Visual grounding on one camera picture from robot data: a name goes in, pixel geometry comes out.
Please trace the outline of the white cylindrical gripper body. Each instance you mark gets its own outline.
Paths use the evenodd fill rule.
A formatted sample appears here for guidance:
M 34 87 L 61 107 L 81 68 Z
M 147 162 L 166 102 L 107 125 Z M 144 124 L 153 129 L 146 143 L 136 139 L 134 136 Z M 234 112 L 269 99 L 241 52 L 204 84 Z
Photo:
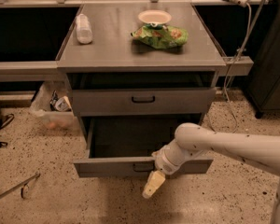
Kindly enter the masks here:
M 156 171 L 164 175 L 196 175 L 205 173 L 203 152 L 196 146 L 184 148 L 176 140 L 153 153 Z

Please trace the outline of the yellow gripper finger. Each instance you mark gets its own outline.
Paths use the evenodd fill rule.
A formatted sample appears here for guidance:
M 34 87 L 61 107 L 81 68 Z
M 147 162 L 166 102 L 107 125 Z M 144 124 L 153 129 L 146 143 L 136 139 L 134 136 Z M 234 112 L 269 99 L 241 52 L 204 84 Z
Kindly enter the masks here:
M 164 173 L 161 171 L 152 171 L 148 176 L 142 196 L 145 199 L 149 199 L 161 187 L 165 180 Z

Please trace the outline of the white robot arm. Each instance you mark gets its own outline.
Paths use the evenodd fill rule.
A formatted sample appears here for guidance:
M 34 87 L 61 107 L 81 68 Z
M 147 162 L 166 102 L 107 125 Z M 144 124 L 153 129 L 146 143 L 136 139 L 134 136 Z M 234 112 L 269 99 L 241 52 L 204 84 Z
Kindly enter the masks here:
M 280 177 L 280 136 L 220 133 L 194 123 L 183 123 L 176 128 L 174 139 L 153 153 L 155 170 L 148 177 L 143 196 L 150 198 L 166 176 L 173 175 L 185 162 L 196 159 L 206 150 Z M 280 224 L 280 179 L 270 224 Z

